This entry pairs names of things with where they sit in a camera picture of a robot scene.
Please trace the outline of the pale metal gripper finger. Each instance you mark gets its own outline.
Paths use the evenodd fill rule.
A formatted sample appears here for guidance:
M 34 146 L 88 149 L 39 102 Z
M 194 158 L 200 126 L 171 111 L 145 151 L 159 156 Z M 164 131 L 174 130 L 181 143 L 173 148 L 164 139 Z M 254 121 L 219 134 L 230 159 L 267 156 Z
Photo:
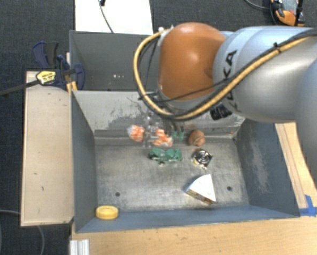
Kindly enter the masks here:
M 151 130 L 152 130 L 152 114 L 147 114 L 144 120 L 144 142 L 147 148 L 151 148 Z
M 154 140 L 158 140 L 161 137 L 161 128 L 159 122 L 155 122 L 152 125 L 152 137 Z

